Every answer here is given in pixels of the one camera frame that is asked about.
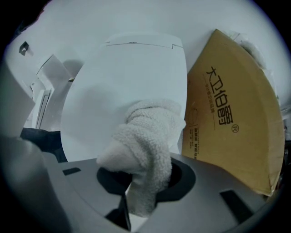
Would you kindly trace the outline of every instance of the toilet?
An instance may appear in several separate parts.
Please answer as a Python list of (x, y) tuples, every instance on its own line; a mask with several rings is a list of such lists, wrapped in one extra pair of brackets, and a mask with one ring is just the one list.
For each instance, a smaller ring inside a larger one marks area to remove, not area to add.
[(69, 162), (97, 158), (127, 109), (138, 101), (166, 98), (184, 119), (187, 69), (182, 42), (171, 35), (114, 35), (92, 52), (66, 97), (60, 124)]

